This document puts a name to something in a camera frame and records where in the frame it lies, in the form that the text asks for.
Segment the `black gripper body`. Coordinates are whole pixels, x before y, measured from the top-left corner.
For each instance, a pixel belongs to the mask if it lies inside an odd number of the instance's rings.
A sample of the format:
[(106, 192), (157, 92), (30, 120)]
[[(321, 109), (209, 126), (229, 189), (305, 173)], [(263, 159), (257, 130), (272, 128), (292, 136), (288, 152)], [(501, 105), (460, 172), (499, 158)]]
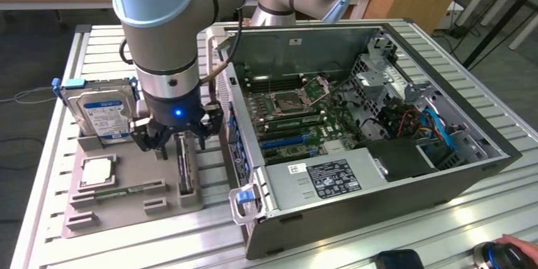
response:
[(144, 101), (156, 123), (176, 132), (189, 130), (202, 118), (200, 91), (177, 98), (157, 98), (144, 92)]

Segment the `person's hand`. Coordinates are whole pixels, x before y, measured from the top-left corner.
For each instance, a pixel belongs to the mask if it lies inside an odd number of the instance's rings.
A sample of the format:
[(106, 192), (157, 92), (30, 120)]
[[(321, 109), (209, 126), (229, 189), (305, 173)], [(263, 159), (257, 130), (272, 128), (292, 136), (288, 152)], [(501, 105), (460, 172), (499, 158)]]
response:
[(524, 241), (519, 238), (515, 238), (513, 236), (508, 235), (508, 234), (503, 234), (497, 239), (496, 239), (496, 243), (500, 244), (512, 244), (515, 245), (522, 252), (534, 260), (534, 262), (536, 262), (538, 259), (538, 247), (535, 243), (531, 243), (528, 241)]

